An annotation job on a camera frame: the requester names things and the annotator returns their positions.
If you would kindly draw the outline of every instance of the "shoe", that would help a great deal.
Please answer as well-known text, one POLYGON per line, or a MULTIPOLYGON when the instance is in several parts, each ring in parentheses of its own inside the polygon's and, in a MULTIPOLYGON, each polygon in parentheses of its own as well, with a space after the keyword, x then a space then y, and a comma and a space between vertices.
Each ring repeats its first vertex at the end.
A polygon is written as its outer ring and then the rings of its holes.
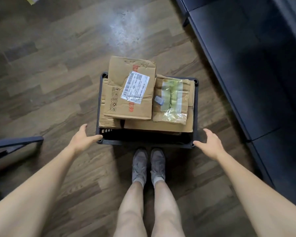
POLYGON ((166 179, 166 170, 165 170, 166 158, 164 157, 164 154, 161 149, 154 148, 151 151, 150 162, 151 162, 151 181, 153 183, 153 187, 155 187, 155 184, 157 181, 159 180, 165 181, 166 179))
POLYGON ((139 181, 143 187, 147 179, 147 159, 147 151, 143 148, 139 148, 133 158, 132 181, 139 181))

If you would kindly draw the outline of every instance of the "foot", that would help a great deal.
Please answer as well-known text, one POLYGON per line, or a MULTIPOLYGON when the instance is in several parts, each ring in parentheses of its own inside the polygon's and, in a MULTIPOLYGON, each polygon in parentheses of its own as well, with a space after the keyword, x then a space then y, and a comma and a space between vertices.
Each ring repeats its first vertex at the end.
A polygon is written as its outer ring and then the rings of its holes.
POLYGON ((155 184, 157 181, 159 180, 165 181, 166 179, 166 171, 165 171, 166 158, 164 157, 164 154, 161 149, 154 148, 151 151, 150 162, 151 162, 151 181, 153 183, 153 186, 155 187, 155 184))
POLYGON ((147 159, 147 151, 143 148, 138 149, 133 158, 132 181, 139 181, 143 187, 147 179, 147 159))

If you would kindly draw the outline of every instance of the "laminate floor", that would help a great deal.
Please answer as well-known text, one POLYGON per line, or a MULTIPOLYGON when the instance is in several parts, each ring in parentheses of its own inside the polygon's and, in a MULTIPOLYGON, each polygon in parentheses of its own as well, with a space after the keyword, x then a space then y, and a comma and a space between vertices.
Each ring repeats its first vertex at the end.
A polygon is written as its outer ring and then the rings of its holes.
MULTIPOLYGON (((0 173, 7 195, 55 157, 83 123, 96 128, 99 76, 111 55, 149 59, 157 73, 200 81, 198 128, 217 133, 253 171, 231 107, 173 0, 0 0, 0 139, 43 135, 37 157, 0 173)), ((94 145, 72 165, 43 236, 111 236, 136 147, 94 145)), ((229 179, 198 149, 166 149, 167 183, 186 236, 255 236, 229 179)), ((153 186, 144 223, 154 223, 153 186)))

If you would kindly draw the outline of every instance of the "left hand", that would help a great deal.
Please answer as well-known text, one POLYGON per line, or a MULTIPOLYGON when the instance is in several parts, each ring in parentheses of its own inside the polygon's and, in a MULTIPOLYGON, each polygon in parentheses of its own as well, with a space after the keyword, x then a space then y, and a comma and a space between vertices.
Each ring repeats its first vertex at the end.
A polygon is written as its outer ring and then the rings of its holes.
POLYGON ((76 154, 88 149, 92 143, 99 141, 103 138, 103 135, 87 136, 86 127, 88 124, 84 124, 80 127, 79 131, 72 137, 68 147, 73 148, 76 154))

